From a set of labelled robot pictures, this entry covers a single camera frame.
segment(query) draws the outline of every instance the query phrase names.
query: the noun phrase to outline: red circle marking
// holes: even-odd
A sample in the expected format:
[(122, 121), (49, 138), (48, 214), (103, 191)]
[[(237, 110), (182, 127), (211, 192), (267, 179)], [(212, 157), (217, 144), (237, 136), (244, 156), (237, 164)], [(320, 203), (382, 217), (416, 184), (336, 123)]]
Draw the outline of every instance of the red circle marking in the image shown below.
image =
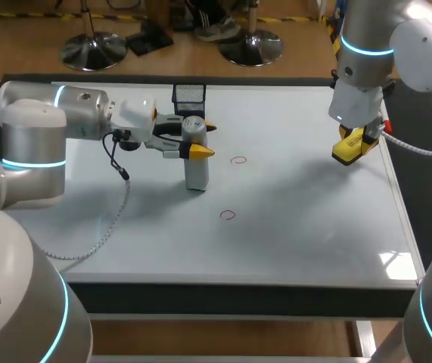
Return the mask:
[(236, 163), (236, 164), (244, 164), (246, 162), (247, 162), (247, 159), (245, 157), (233, 157), (231, 159), (231, 164), (234, 164), (234, 163)]
[(221, 214), (219, 215), (219, 217), (222, 218), (222, 215), (224, 213), (231, 213), (232, 214), (232, 216), (230, 218), (225, 218), (226, 221), (230, 221), (231, 219), (233, 219), (236, 216), (236, 213), (232, 212), (230, 209), (227, 209), (227, 210), (223, 210), (221, 212)]

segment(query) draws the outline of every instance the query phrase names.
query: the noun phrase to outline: black mesh cup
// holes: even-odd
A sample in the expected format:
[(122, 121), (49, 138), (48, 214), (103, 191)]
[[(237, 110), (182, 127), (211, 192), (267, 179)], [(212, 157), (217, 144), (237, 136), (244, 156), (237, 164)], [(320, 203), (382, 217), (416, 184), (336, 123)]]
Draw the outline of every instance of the black mesh cup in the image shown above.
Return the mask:
[(206, 118), (206, 85), (174, 85), (173, 108), (182, 117), (199, 116)]

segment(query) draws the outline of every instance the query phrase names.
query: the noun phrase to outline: chrome base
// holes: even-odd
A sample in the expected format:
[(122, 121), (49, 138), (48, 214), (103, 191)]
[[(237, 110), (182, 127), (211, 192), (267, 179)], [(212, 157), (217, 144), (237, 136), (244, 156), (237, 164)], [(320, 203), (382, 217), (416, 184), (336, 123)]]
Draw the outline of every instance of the chrome base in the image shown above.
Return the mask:
[(105, 70), (126, 56), (125, 41), (117, 34), (95, 32), (93, 38), (80, 34), (67, 41), (61, 60), (75, 70)]
[(228, 61), (240, 66), (258, 67), (271, 64), (283, 55), (283, 41), (276, 34), (258, 29), (219, 44), (219, 51)]

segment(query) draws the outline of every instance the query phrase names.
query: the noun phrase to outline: white cable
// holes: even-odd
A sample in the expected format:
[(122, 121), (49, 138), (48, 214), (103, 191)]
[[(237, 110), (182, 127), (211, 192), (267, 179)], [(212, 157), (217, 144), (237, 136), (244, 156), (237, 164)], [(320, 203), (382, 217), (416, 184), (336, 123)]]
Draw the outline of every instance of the white cable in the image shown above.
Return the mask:
[(93, 253), (95, 253), (100, 248), (102, 248), (103, 245), (107, 242), (107, 240), (111, 237), (111, 235), (113, 233), (113, 230), (117, 226), (118, 222), (121, 219), (123, 211), (125, 210), (126, 204), (128, 203), (129, 195), (130, 195), (130, 180), (126, 180), (125, 181), (125, 197), (123, 198), (122, 206), (120, 207), (120, 209), (118, 209), (117, 216), (111, 222), (111, 225), (107, 229), (107, 232), (104, 234), (103, 238), (100, 239), (99, 242), (96, 245), (94, 245), (88, 252), (83, 253), (82, 255), (78, 255), (78, 256), (62, 256), (62, 255), (57, 255), (57, 254), (55, 254), (53, 252), (50, 252), (50, 251), (47, 251), (47, 250), (44, 250), (44, 249), (42, 249), (42, 252), (44, 252), (44, 254), (46, 256), (51, 257), (52, 259), (60, 259), (62, 261), (76, 261), (76, 260), (87, 259)]
[[(384, 121), (388, 121), (389, 120), (389, 114), (387, 113), (387, 108), (385, 106), (385, 102), (383, 102), (383, 101), (382, 101), (382, 105), (381, 105), (380, 110), (381, 110), (381, 114), (382, 114), (382, 119)], [(396, 145), (403, 147), (407, 150), (413, 151), (413, 152), (420, 154), (420, 155), (424, 155), (426, 157), (432, 157), (432, 151), (420, 149), (419, 147), (409, 145), (409, 144), (405, 143), (404, 141), (400, 141), (399, 139), (394, 138), (393, 136), (387, 134), (386, 132), (382, 132), (382, 136), (384, 136), (386, 140), (392, 142), (393, 144), (396, 144)]]
[(0, 176), (1, 176), (1, 193), (0, 193), (0, 209), (4, 208), (5, 199), (7, 198), (7, 179), (5, 178), (5, 169), (0, 162)]
[(419, 147), (409, 145), (409, 144), (405, 143), (404, 141), (400, 141), (399, 139), (394, 138), (393, 136), (387, 134), (386, 132), (382, 132), (382, 135), (385, 137), (386, 140), (392, 142), (393, 144), (396, 144), (396, 145), (403, 147), (407, 150), (413, 151), (417, 154), (425, 155), (426, 157), (432, 157), (432, 151), (420, 149)]

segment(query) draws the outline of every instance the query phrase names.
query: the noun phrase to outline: person's foot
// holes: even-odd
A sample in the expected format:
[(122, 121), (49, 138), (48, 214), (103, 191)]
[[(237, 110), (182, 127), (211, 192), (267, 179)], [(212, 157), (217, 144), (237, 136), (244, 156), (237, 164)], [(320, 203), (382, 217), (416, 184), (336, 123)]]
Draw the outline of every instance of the person's foot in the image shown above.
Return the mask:
[(229, 39), (236, 36), (241, 27), (232, 17), (227, 17), (221, 23), (213, 24), (207, 28), (197, 28), (194, 31), (195, 37), (205, 42)]

